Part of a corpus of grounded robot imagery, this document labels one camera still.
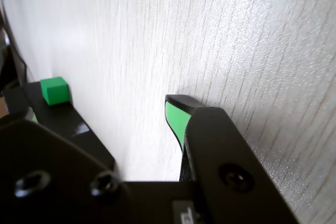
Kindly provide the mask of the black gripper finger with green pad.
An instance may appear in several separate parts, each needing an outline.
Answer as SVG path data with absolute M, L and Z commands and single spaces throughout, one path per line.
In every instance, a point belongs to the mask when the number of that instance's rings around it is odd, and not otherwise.
M 1 118 L 1 223 L 136 223 L 115 174 L 22 113 Z
M 298 222 L 222 108 L 168 94 L 165 118 L 188 160 L 206 223 Z

